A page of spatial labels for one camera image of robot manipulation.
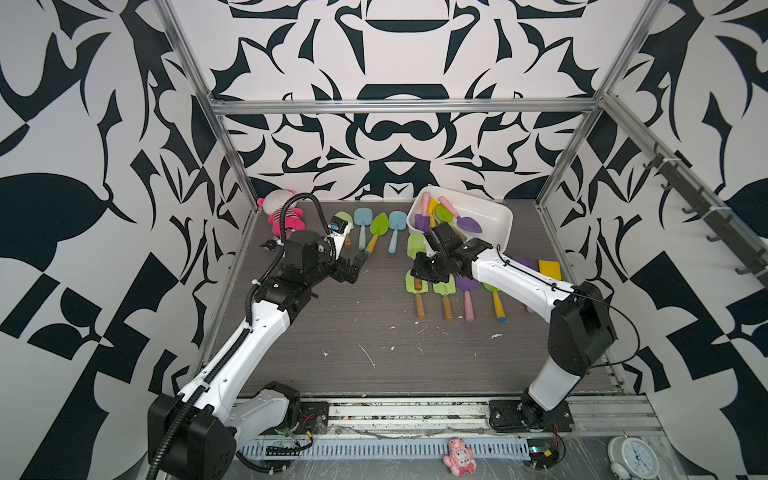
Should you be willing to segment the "light blue round shovel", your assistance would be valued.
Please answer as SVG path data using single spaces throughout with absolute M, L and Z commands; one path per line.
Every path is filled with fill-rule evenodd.
M 373 221 L 373 211 L 368 207 L 357 208 L 353 212 L 353 221 L 358 228 L 358 249 L 364 251 L 367 246 L 366 230 Z

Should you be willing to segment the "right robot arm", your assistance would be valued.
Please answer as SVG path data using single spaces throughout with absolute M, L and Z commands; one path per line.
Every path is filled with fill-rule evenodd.
M 462 241 L 441 223 L 425 235 L 429 249 L 414 259 L 414 277 L 434 285 L 463 276 L 530 307 L 548 323 L 548 358 L 525 390 L 526 424 L 541 423 L 572 392 L 617 339 L 609 304 L 595 285 L 555 280 L 501 253 L 480 238 Z

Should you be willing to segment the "light green shovel wooden handle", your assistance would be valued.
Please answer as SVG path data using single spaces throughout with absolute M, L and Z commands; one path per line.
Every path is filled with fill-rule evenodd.
M 436 282 L 432 285 L 432 288 L 441 297 L 444 320 L 452 322 L 454 315 L 450 296 L 456 293 L 454 277 L 450 275 L 446 282 Z

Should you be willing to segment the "light blue toy shovel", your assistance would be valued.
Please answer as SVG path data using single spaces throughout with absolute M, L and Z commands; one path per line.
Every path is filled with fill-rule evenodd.
M 407 226 L 407 214 L 404 211 L 392 211 L 389 214 L 389 228 L 392 230 L 388 253 L 395 254 L 397 251 L 399 233 Z

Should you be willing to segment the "green shovel orange handle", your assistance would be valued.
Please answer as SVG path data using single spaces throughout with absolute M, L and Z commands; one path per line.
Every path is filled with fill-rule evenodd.
M 337 217 L 338 219 L 343 220 L 343 221 L 346 222 L 346 227 L 345 227 L 346 236 L 345 236 L 345 240 L 344 240 L 344 246 L 345 246 L 346 249 L 351 249 L 352 248 L 352 241 L 351 241 L 350 235 L 351 235 L 351 231 L 354 228 L 353 218 L 352 218 L 352 216 L 349 213 L 344 212 L 344 211 L 336 212 L 335 213 L 335 217 Z

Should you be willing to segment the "yellow shovel wooden handle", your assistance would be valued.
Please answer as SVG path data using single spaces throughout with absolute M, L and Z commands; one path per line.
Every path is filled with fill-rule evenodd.
M 562 279 L 561 266 L 557 261 L 539 260 L 538 269 L 542 275 L 560 281 Z

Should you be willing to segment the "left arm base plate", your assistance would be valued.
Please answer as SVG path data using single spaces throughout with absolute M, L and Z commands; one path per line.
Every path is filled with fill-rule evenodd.
M 284 427 L 294 434 L 316 433 L 327 427 L 330 405 L 326 401 L 297 400 L 288 406 Z

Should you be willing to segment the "purple round shovel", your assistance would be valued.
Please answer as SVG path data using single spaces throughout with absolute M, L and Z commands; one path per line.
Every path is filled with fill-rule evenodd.
M 440 196 L 438 201 L 454 216 L 459 228 L 471 233 L 483 232 L 481 225 L 476 220 L 471 217 L 462 216 L 446 197 Z

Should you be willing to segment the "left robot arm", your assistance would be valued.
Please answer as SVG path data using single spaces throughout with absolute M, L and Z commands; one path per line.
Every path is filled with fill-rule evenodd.
M 176 479 L 221 479 L 245 444 L 270 429 L 298 422 L 299 393 L 280 383 L 251 400 L 238 395 L 272 345 L 332 278 L 353 284 L 367 257 L 342 255 L 349 225 L 333 218 L 325 234 L 303 230 L 284 240 L 280 252 L 245 300 L 245 318 L 224 346 L 174 396 L 161 394 L 147 413 L 148 471 Z

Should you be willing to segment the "green pointed shovel yellow handle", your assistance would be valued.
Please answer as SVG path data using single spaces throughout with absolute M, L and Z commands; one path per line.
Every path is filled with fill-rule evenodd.
M 503 303 L 501 301 L 500 297 L 500 290 L 492 286 L 490 284 L 484 283 L 483 286 L 491 293 L 492 300 L 493 300 L 493 306 L 494 306 L 494 312 L 495 316 L 498 322 L 504 323 L 507 319 L 506 313 L 503 307 Z

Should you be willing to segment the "purple pointed shovel pink handle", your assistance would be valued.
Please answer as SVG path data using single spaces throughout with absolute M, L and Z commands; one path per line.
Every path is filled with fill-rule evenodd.
M 514 260 L 520 263 L 521 265 L 526 266 L 529 269 L 534 269 L 533 261 L 530 258 L 527 257 L 514 257 Z M 534 314 L 535 311 L 529 306 L 525 305 L 526 311 L 529 314 Z

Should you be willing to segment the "purple square shovel pink handle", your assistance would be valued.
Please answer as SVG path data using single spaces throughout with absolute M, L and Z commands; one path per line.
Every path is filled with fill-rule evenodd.
M 479 283 L 471 278 L 461 275 L 456 276 L 456 286 L 463 292 L 464 316 L 467 322 L 475 321 L 474 306 L 472 300 L 472 291 L 479 286 Z

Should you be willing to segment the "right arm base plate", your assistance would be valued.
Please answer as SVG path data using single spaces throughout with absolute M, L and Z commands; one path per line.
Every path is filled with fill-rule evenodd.
M 491 400 L 489 425 L 499 433 L 570 432 L 574 421 L 566 402 L 551 411 L 543 410 L 532 400 Z

